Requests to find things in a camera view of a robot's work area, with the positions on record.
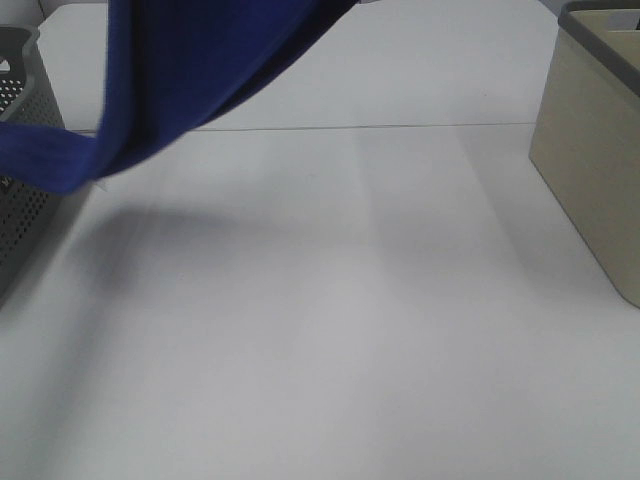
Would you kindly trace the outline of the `blue microfibre towel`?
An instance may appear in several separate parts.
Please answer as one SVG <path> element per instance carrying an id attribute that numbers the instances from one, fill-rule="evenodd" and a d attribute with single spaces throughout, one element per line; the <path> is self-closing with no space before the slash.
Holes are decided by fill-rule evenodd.
<path id="1" fill-rule="evenodd" d="M 256 95 L 351 8 L 349 1 L 112 1 L 96 134 L 3 124 L 1 171 L 66 194 L 128 170 Z"/>

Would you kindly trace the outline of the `beige storage bin grey rim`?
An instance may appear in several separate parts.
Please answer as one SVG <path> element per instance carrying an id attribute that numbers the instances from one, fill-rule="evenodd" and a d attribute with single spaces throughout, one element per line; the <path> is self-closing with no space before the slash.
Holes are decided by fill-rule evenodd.
<path id="1" fill-rule="evenodd" d="M 636 1 L 570 1 L 529 159 L 609 281 L 639 303 L 639 30 L 611 30 Z"/>

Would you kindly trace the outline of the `grey perforated plastic basket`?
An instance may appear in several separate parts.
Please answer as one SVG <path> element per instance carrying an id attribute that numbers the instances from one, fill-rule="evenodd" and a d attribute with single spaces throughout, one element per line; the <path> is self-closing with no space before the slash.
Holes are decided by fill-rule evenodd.
<path id="1" fill-rule="evenodd" d="M 39 32 L 27 25 L 1 27 L 1 124 L 64 126 L 38 50 Z M 5 296 L 34 252 L 61 197 L 11 176 L 1 176 L 1 295 Z"/>

